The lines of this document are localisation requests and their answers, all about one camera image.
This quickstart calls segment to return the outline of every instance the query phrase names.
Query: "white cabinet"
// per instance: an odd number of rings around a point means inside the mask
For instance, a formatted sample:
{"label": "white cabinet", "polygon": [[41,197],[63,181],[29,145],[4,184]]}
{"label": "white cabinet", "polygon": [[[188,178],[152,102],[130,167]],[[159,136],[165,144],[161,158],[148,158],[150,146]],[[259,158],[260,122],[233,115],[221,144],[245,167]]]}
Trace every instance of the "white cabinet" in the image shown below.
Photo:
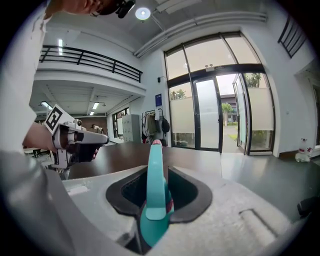
{"label": "white cabinet", "polygon": [[122,117],[124,142],[140,143],[140,119],[137,114],[128,114]]}

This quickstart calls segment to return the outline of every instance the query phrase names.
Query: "teal plastic tool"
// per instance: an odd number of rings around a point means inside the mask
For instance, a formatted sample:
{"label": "teal plastic tool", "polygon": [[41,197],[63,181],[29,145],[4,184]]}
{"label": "teal plastic tool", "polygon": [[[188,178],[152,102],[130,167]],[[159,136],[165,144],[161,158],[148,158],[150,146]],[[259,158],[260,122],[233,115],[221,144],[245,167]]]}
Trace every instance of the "teal plastic tool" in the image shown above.
{"label": "teal plastic tool", "polygon": [[153,247],[167,231],[173,212],[172,197],[163,171],[162,145],[153,144],[147,170],[146,204],[140,218],[141,235],[149,246]]}

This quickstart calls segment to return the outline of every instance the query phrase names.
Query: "tree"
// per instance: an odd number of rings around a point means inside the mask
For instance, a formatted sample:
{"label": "tree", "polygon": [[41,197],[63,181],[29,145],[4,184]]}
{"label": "tree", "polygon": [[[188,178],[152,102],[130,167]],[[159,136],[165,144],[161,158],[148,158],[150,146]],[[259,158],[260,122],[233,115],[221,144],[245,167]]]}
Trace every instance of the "tree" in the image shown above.
{"label": "tree", "polygon": [[222,103],[222,112],[223,112],[223,120],[224,120],[224,126],[227,126],[228,122],[228,113],[231,113],[234,111],[232,106],[229,103]]}
{"label": "tree", "polygon": [[179,99],[184,99],[186,98],[186,91],[179,89],[177,91],[172,91],[171,92],[171,100],[179,100]]}
{"label": "tree", "polygon": [[244,78],[248,87],[258,88],[260,86],[261,74],[253,73],[251,76],[244,74]]}

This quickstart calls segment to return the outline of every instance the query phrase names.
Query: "balcony railing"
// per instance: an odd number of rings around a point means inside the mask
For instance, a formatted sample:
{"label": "balcony railing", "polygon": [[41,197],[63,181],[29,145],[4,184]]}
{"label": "balcony railing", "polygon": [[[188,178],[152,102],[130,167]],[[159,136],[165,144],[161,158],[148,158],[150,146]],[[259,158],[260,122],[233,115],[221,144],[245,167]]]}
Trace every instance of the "balcony railing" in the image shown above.
{"label": "balcony railing", "polygon": [[41,63],[63,62],[76,65],[87,65],[116,73],[141,83],[142,71],[114,58],[88,50],[64,46],[59,47],[56,45],[44,45],[39,61]]}
{"label": "balcony railing", "polygon": [[302,29],[293,18],[288,16],[278,43],[282,44],[285,51],[288,53],[290,58],[292,58],[304,44],[305,40],[306,36]]}

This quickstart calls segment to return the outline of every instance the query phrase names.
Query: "blue sign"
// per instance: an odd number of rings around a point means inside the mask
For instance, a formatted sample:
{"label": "blue sign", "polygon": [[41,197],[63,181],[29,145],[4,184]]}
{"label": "blue sign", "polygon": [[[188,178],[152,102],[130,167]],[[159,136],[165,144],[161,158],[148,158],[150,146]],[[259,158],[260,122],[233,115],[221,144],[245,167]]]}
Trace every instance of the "blue sign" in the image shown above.
{"label": "blue sign", "polygon": [[161,93],[155,96],[155,106],[162,106],[162,96]]}

